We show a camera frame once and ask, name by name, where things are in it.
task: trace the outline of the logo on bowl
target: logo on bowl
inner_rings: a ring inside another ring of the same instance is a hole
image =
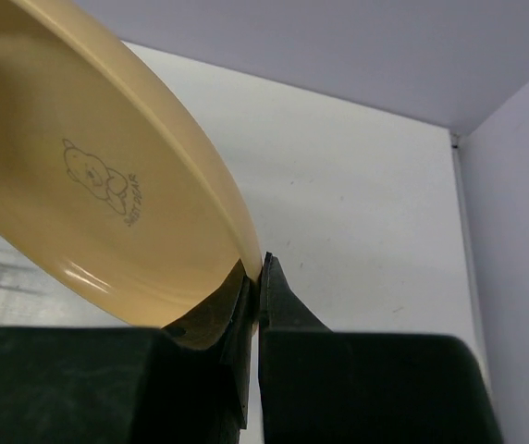
[[[137,176],[119,173],[94,154],[83,152],[68,139],[63,140],[63,146],[69,177],[124,216],[124,223],[132,227],[141,217],[143,199]]]

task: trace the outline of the white table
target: white table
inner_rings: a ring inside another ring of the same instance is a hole
[[[445,129],[130,47],[215,143],[263,249],[323,322],[451,334],[480,354]],[[16,323],[120,324],[0,239],[0,324]],[[261,440],[256,381],[254,359],[242,443]]]

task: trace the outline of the yellow bowl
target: yellow bowl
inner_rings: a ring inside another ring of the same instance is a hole
[[[186,314],[262,257],[203,131],[69,1],[0,0],[0,234],[107,312]]]

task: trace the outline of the white wall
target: white wall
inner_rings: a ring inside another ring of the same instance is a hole
[[[529,81],[529,0],[76,0],[121,38],[469,133]]]
[[[529,443],[529,83],[461,147],[496,405]]]

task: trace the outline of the cartoon bear print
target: cartoon bear print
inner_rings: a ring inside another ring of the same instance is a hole
[[[129,184],[118,171],[108,168],[93,154],[84,153],[71,141],[64,139],[63,154],[68,166],[69,176],[86,187],[97,199],[105,201],[117,213],[125,215],[127,206],[127,187]]]

